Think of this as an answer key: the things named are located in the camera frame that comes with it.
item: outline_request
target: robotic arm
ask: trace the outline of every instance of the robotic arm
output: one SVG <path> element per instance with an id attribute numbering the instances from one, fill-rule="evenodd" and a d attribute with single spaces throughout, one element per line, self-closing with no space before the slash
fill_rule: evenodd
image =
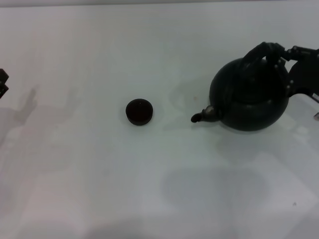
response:
<path id="1" fill-rule="evenodd" d="M 277 71 L 282 81 L 286 96 L 305 94 L 319 103 L 319 50 L 294 46 L 285 50 L 277 43 L 263 42 L 247 53 L 239 65 L 239 77 L 253 75 L 258 63 L 266 57 L 268 64 Z M 297 63 L 288 72 L 286 61 L 295 60 Z"/>
<path id="2" fill-rule="evenodd" d="M 8 78 L 9 78 L 9 76 L 7 75 L 7 73 L 3 69 L 0 69 L 0 99 L 6 93 L 6 91 L 9 89 L 5 85 Z"/>

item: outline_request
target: dark red puck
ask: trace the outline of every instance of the dark red puck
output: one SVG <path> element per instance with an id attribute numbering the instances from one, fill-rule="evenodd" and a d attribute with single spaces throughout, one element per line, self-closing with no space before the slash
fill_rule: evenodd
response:
<path id="1" fill-rule="evenodd" d="M 153 107 L 147 100 L 135 99 L 125 109 L 129 121 L 135 125 L 145 125 L 152 119 Z"/>

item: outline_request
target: metal kettle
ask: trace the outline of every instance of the metal kettle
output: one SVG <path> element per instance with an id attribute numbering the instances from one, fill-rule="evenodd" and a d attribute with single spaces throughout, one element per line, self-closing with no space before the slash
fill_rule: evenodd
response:
<path id="1" fill-rule="evenodd" d="M 289 60 L 297 63 L 287 72 Z M 219 70 L 210 86 L 210 105 L 191 121 L 260 130 L 276 122 L 289 97 L 299 93 L 319 103 L 319 50 L 294 46 L 286 51 L 277 43 L 263 42 Z"/>

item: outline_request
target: kettle body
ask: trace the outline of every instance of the kettle body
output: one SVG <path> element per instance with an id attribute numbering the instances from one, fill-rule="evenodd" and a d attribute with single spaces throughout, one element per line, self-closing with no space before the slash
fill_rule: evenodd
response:
<path id="1" fill-rule="evenodd" d="M 258 62 L 249 77 L 239 77 L 242 58 L 221 68 L 209 91 L 210 106 L 192 117 L 192 122 L 221 121 L 228 127 L 254 131 L 266 128 L 284 113 L 289 97 L 278 72 L 266 60 Z"/>

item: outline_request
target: kettle spout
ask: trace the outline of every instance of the kettle spout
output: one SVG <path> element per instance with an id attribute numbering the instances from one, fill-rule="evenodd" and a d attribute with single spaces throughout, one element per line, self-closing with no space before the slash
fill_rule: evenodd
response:
<path id="1" fill-rule="evenodd" d="M 216 122 L 219 120 L 220 117 L 217 113 L 217 110 L 213 106 L 208 106 L 206 109 L 203 109 L 201 113 L 194 114 L 191 118 L 193 123 L 200 121 Z"/>

